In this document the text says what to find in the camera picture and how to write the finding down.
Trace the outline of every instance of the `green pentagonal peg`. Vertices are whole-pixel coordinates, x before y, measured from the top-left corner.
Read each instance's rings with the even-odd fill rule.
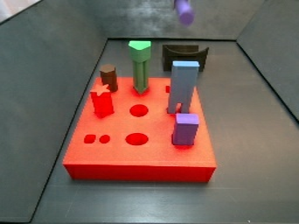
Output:
[[[134,61],[135,90],[142,94],[149,89],[149,60],[151,41],[130,41],[130,54]]]
[[[145,62],[151,59],[151,41],[130,41],[130,54],[135,62]]]

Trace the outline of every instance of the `purple block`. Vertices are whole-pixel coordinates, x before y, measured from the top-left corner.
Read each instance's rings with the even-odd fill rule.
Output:
[[[194,20],[194,11],[189,0],[174,0],[175,9],[185,25],[191,25]]]
[[[174,145],[194,145],[201,125],[201,118],[197,114],[177,114],[175,125],[173,131]]]

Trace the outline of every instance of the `gray floor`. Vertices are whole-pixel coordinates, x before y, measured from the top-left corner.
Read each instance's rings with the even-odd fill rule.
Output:
[[[153,76],[170,76],[166,43],[178,41],[154,41]],[[181,43],[210,47],[198,84],[219,163],[211,182],[74,181],[62,166],[70,133],[34,222],[299,221],[298,123],[236,42]],[[127,41],[109,41],[106,63],[133,75]]]
[[[238,43],[299,121],[299,1],[266,1]]]

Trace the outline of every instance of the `red platform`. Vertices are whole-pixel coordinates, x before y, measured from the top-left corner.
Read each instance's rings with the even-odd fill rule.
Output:
[[[198,92],[191,100],[191,113],[201,117],[194,146],[174,146],[175,115],[166,110],[170,83],[151,78],[149,91],[139,95],[133,78],[118,78],[115,114],[105,118],[95,115],[89,98],[63,160],[74,179],[210,181],[217,160]]]

